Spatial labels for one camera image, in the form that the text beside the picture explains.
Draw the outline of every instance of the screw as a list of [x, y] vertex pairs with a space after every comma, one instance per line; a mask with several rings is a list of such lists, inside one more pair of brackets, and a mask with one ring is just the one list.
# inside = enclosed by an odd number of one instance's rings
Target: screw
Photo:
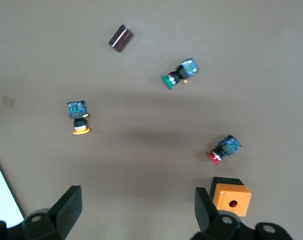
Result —
[[42, 219], [42, 217], [41, 216], [34, 216], [32, 219], [31, 219], [31, 221], [33, 222], [33, 223], [35, 223], [35, 222], [37, 222], [37, 221], [39, 221], [39, 220], [41, 220]]
[[262, 228], [270, 234], [274, 234], [276, 232], [275, 228], [273, 228], [271, 225], [265, 224], [264, 226], [262, 226]]
[[232, 224], [232, 223], [233, 223], [233, 220], [232, 220], [229, 216], [223, 216], [223, 217], [222, 217], [222, 221], [223, 221], [225, 224]]

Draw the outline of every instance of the orange block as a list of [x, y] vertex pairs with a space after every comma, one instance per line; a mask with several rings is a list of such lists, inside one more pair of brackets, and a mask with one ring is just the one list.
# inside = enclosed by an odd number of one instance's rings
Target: orange block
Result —
[[212, 201], [217, 210], [225, 210], [245, 217], [251, 196], [245, 185], [217, 183]]

